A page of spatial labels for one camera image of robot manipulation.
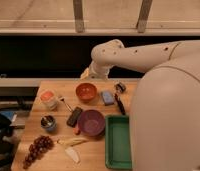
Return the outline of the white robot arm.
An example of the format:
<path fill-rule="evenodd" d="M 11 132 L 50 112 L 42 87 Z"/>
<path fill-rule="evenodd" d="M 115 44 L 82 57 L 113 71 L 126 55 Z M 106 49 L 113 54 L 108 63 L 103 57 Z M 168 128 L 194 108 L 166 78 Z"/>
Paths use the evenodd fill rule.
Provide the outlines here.
<path fill-rule="evenodd" d="M 143 74 L 129 113 L 133 171 L 200 171 L 200 40 L 125 47 L 114 39 L 91 51 L 83 78 L 117 66 Z"/>

